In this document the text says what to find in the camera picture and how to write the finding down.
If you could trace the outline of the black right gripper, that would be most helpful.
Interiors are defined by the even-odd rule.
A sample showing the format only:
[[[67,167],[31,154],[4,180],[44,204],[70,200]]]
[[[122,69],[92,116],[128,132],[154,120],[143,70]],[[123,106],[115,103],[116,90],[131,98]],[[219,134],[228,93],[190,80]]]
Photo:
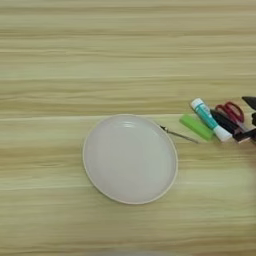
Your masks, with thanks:
[[[256,111],[256,97],[243,96],[242,99]],[[256,128],[246,131],[221,112],[211,109],[210,113],[222,128],[232,134],[236,142],[241,143],[246,140],[252,140],[256,143]],[[252,124],[256,126],[256,112],[252,114]]]

